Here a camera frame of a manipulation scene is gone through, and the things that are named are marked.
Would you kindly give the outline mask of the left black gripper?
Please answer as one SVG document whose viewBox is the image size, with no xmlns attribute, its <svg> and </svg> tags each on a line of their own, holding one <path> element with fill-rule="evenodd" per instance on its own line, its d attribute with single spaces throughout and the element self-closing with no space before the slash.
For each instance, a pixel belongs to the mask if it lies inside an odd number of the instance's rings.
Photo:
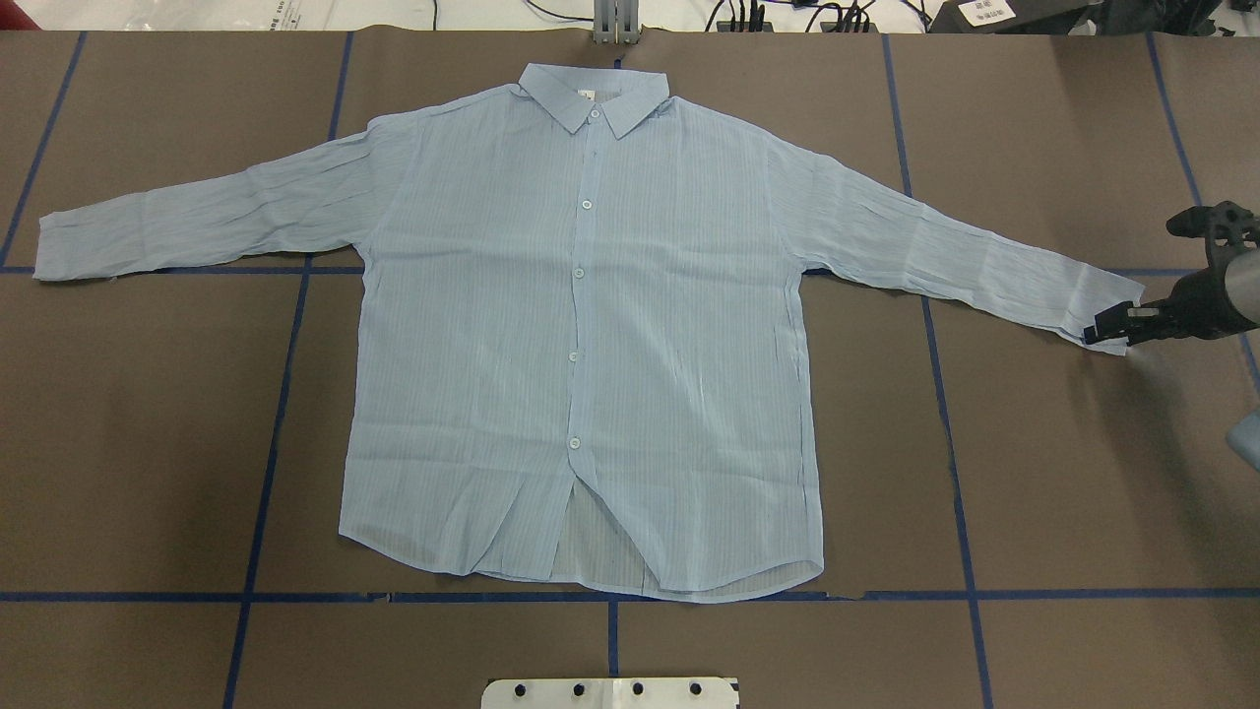
<svg viewBox="0 0 1260 709">
<path fill-rule="evenodd" d="M 1225 286 L 1223 271 L 1205 268 L 1188 275 L 1171 288 L 1171 295 L 1147 303 L 1157 311 L 1148 320 L 1147 309 L 1134 302 L 1118 302 L 1095 315 L 1092 326 L 1084 329 L 1085 345 L 1111 340 L 1133 343 L 1155 340 L 1222 340 L 1244 332 L 1244 315 L 1234 306 Z"/>
</svg>

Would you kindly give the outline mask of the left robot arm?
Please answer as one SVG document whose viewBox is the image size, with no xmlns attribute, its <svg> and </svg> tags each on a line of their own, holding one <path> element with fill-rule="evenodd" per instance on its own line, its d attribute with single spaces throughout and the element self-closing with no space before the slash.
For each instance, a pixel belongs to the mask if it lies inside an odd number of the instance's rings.
<svg viewBox="0 0 1260 709">
<path fill-rule="evenodd" d="M 1184 275 L 1166 297 L 1121 301 L 1099 311 L 1085 327 L 1084 341 L 1120 340 L 1134 348 L 1139 343 L 1166 340 L 1234 340 L 1247 394 L 1254 400 L 1247 413 L 1225 432 L 1223 441 L 1234 457 L 1257 471 L 1257 348 L 1247 337 L 1257 331 L 1257 254 L 1234 256 L 1225 264 Z"/>
</svg>

